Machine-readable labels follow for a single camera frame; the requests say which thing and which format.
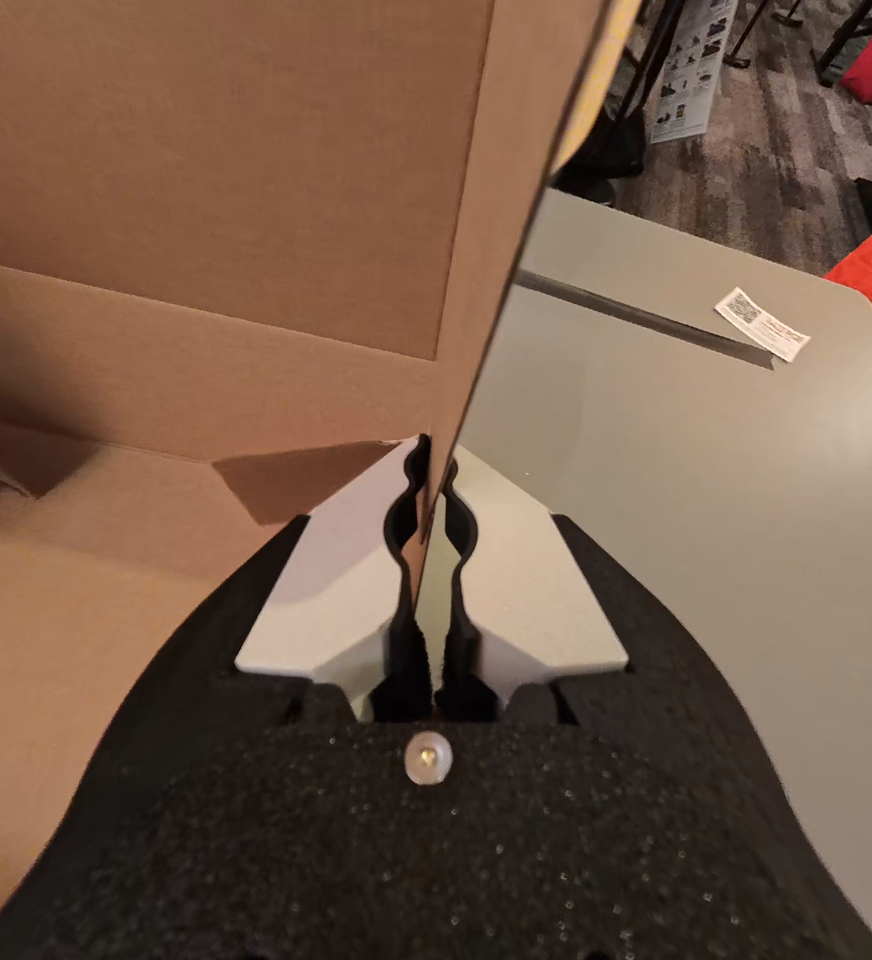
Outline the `printed instruction poster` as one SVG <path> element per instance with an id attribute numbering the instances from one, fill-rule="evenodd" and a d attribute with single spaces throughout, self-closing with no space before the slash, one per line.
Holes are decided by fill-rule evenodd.
<path id="1" fill-rule="evenodd" d="M 660 73 L 649 142 L 701 137 L 719 90 L 736 1 L 687 1 Z"/>

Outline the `brown cardboard box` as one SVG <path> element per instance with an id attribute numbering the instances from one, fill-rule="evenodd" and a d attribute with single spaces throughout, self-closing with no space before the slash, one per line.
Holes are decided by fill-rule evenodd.
<path id="1" fill-rule="evenodd" d="M 439 478 L 627 2 L 0 2 L 0 910 L 178 624 Z"/>

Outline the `black bag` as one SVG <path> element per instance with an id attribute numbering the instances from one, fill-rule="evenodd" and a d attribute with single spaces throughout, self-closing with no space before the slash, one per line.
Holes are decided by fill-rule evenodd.
<path id="1" fill-rule="evenodd" d="M 602 108 L 586 139 L 556 174 L 552 188 L 613 209 L 617 205 L 616 181 L 640 176 L 644 171 L 647 138 L 644 108 L 610 115 Z"/>

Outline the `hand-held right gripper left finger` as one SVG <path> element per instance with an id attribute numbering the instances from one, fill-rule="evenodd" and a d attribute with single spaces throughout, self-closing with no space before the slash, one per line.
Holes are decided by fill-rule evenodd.
<path id="1" fill-rule="evenodd" d="M 432 707 L 414 570 L 431 440 L 399 442 L 305 518 L 239 653 L 243 674 L 333 685 L 360 720 L 408 722 Z"/>

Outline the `black metal stand leg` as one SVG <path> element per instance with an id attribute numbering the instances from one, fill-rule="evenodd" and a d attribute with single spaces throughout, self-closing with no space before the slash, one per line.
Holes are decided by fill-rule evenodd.
<path id="1" fill-rule="evenodd" d="M 810 57 L 818 84 L 832 88 L 861 51 L 859 44 L 872 38 L 872 1 L 852 2 L 850 12 L 836 27 L 821 51 L 812 49 Z"/>

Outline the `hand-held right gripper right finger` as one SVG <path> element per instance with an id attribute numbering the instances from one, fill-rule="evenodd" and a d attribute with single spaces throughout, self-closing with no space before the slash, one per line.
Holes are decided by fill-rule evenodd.
<path id="1" fill-rule="evenodd" d="M 550 510 L 457 446 L 434 515 L 437 713 L 490 722 L 525 686 L 628 663 Z"/>

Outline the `white printed label sticker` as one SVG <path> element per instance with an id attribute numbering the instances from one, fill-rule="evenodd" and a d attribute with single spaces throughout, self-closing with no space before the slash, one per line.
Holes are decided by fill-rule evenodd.
<path id="1" fill-rule="evenodd" d="M 785 363 L 793 362 L 811 341 L 807 334 L 762 309 L 738 287 L 720 299 L 714 311 L 755 345 Z"/>

